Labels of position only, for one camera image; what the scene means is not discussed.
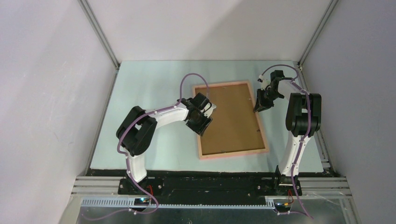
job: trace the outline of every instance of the white wall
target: white wall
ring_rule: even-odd
[[[0,223],[57,223],[114,68],[77,0],[0,3]]]
[[[300,59],[330,0],[90,0],[119,60]]]
[[[322,130],[363,223],[394,223],[396,1],[340,1],[304,74],[322,94]]]

